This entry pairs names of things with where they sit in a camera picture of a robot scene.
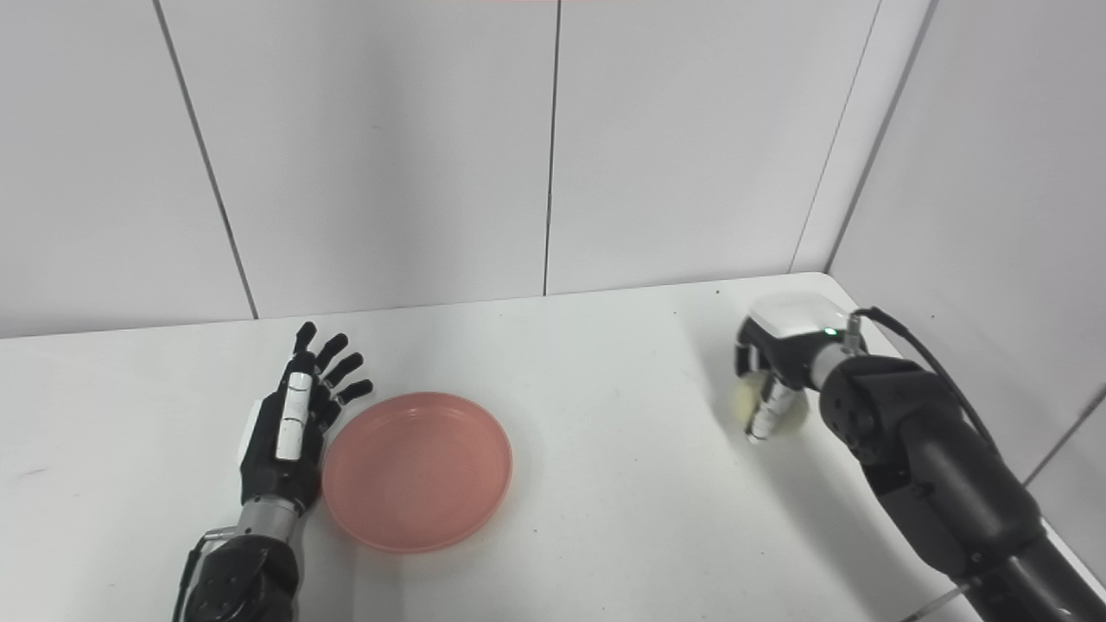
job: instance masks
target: robotic hand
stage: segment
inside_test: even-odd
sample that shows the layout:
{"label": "robotic hand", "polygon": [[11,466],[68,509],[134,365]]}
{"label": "robotic hand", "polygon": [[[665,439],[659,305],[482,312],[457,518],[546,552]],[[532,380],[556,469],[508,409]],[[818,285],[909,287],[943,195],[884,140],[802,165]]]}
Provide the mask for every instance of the robotic hand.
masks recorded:
{"label": "robotic hand", "polygon": [[[295,335],[292,357],[280,384],[261,403],[242,458],[242,512],[238,525],[208,531],[189,553],[173,622],[290,622],[300,583],[289,545],[296,520],[315,502],[321,488],[323,437],[343,406],[373,391],[368,380],[335,386],[362,365],[353,353],[323,375],[348,345],[338,333],[319,354],[307,350],[315,325]],[[185,604],[192,571],[207,542],[225,540],[207,556],[196,588]]]}
{"label": "robotic hand", "polygon": [[[904,338],[933,372],[868,355],[862,317]],[[822,419],[859,462],[887,515],[983,620],[1106,621],[1106,604],[1048,540],[1036,500],[979,415],[894,318],[877,308],[846,314],[817,296],[764,299],[738,332],[735,367],[739,376],[768,371],[745,427],[752,443],[779,428],[800,392],[821,393]]]}

